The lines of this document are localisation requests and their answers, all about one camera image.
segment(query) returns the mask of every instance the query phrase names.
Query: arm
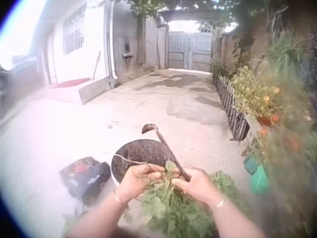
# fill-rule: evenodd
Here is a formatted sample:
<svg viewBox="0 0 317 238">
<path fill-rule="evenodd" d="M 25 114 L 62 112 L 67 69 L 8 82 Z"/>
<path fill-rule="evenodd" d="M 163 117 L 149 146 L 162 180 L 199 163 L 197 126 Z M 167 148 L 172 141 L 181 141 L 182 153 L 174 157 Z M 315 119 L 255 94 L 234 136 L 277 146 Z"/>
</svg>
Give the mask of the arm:
<svg viewBox="0 0 317 238">
<path fill-rule="evenodd" d="M 121 184 L 102 201 L 95 210 L 87 213 L 69 231 L 71 238 L 108 238 L 117 228 L 117 223 L 128 202 L 138 197 L 151 181 L 162 178 L 164 168 L 157 165 L 131 166 Z"/>
<path fill-rule="evenodd" d="M 190 182 L 174 178 L 173 184 L 209 206 L 221 238 L 265 238 L 261 229 L 214 186 L 206 172 L 195 168 L 184 169 L 191 176 Z"/>
</svg>

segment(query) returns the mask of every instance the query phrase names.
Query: black bag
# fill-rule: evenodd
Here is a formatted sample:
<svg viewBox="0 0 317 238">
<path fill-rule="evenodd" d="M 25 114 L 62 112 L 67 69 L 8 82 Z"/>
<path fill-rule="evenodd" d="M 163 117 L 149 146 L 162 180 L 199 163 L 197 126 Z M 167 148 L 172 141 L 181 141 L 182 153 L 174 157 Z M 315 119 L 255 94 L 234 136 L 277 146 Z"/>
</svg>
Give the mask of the black bag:
<svg viewBox="0 0 317 238">
<path fill-rule="evenodd" d="M 86 206 L 95 203 L 103 184 L 111 176 L 110 166 L 100 163 L 92 157 L 86 157 L 67 166 L 60 176 L 70 195 L 82 201 Z"/>
</svg>

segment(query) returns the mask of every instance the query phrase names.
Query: hand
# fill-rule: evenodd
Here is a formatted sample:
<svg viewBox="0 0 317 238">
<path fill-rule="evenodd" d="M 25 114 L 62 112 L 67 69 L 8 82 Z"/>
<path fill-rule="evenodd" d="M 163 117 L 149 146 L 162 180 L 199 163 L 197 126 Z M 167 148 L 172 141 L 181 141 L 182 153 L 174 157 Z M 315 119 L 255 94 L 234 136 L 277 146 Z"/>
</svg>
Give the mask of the hand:
<svg viewBox="0 0 317 238">
<path fill-rule="evenodd" d="M 153 164 L 131 166 L 115 193 L 123 203 L 128 203 L 138 197 L 150 182 L 161 181 L 164 171 L 165 168 Z"/>
<path fill-rule="evenodd" d="M 172 183 L 190 194 L 196 200 L 207 204 L 212 210 L 222 201 L 225 196 L 215 187 L 208 174 L 194 167 L 184 167 L 185 172 L 191 176 L 189 182 L 179 178 L 173 178 Z"/>
</svg>

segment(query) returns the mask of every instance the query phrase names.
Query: red doormat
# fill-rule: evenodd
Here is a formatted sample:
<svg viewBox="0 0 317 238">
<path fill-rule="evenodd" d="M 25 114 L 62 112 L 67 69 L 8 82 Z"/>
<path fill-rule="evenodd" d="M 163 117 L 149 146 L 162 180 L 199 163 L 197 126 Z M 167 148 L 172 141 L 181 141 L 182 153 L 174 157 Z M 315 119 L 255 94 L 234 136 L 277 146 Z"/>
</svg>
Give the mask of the red doormat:
<svg viewBox="0 0 317 238">
<path fill-rule="evenodd" d="M 80 79 L 74 79 L 74 80 L 69 80 L 66 82 L 59 83 L 58 85 L 55 85 L 53 88 L 69 88 L 73 86 L 77 86 L 81 83 L 89 81 L 90 78 L 80 78 Z"/>
</svg>

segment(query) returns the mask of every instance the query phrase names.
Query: curved blade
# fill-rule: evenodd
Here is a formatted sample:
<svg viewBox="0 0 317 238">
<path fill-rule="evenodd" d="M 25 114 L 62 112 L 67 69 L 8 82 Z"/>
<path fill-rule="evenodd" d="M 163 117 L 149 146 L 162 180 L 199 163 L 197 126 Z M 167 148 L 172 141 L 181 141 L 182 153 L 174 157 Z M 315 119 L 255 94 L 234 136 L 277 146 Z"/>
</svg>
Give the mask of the curved blade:
<svg viewBox="0 0 317 238">
<path fill-rule="evenodd" d="M 157 125 L 155 124 L 145 124 L 142 128 L 142 134 L 147 133 L 150 130 L 158 130 Z"/>
</svg>

